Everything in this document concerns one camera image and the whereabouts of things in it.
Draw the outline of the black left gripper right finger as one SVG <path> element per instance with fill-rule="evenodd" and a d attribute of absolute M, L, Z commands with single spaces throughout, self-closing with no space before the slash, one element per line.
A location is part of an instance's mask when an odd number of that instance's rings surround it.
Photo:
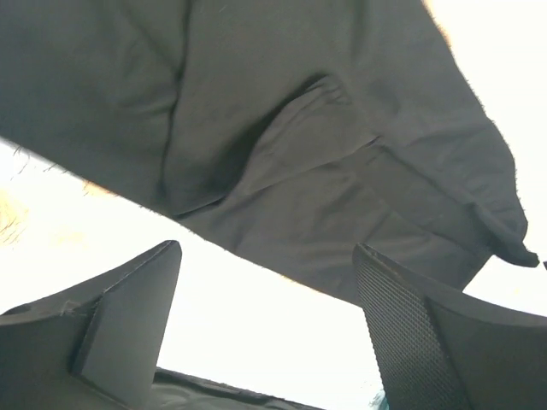
<path fill-rule="evenodd" d="M 466 295 L 364 244 L 360 305 L 390 409 L 546 408 L 546 318 Z"/>

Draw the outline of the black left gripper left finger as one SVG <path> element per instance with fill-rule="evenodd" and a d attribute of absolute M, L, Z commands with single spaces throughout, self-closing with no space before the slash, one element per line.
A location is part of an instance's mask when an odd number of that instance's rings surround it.
<path fill-rule="evenodd" d="M 179 276 L 181 247 L 134 259 L 1 316 L 3 409 L 143 409 Z"/>

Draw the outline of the black t shirt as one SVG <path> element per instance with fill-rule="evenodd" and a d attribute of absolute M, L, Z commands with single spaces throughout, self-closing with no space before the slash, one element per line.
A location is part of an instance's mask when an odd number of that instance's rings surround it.
<path fill-rule="evenodd" d="M 359 243 L 459 290 L 538 265 L 419 1 L 4 1 L 1 134 L 353 304 Z"/>

